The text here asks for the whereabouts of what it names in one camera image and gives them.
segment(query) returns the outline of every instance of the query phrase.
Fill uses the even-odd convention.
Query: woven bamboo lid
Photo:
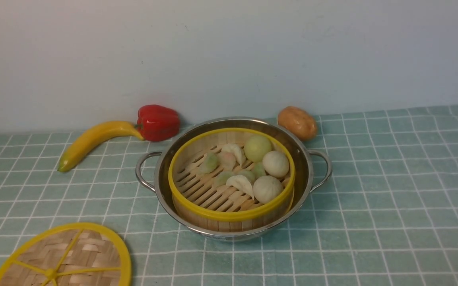
[[[52,228],[21,246],[0,268],[0,286],[129,286],[130,255],[105,226]]]

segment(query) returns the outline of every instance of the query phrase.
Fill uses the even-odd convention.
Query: green checkered tablecloth
[[[0,265],[40,232],[88,221],[125,239],[138,286],[458,286],[458,106],[317,120],[305,144],[329,154],[333,178],[279,228],[235,244],[186,230],[136,182],[138,157],[169,142],[115,138],[62,174],[80,133],[1,135]]]

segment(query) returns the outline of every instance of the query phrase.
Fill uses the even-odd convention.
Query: steamer basket
[[[198,168],[208,152],[219,153],[223,145],[236,143],[243,147],[252,135],[268,138],[273,150],[283,152],[289,161],[289,172],[279,178],[284,190],[269,203],[262,204],[235,187],[212,187],[215,177],[223,171],[218,166],[209,174],[199,174]],[[255,163],[248,159],[234,166],[237,174],[251,170]],[[291,208],[294,197],[295,164],[288,150],[275,138],[246,128],[222,128],[200,134],[182,145],[171,160],[168,173],[174,206],[190,223],[217,232],[241,232],[260,228],[277,220]]]

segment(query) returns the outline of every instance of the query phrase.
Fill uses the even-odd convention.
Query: red bell pepper
[[[145,105],[139,108],[136,129],[145,140],[163,141],[180,132],[180,116],[162,105]]]

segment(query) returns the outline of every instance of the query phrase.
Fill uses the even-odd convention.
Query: yellow banana
[[[81,136],[62,154],[59,164],[59,172],[67,172],[75,167],[82,159],[98,145],[114,137],[135,136],[144,140],[134,125],[127,121],[107,121],[95,125]]]

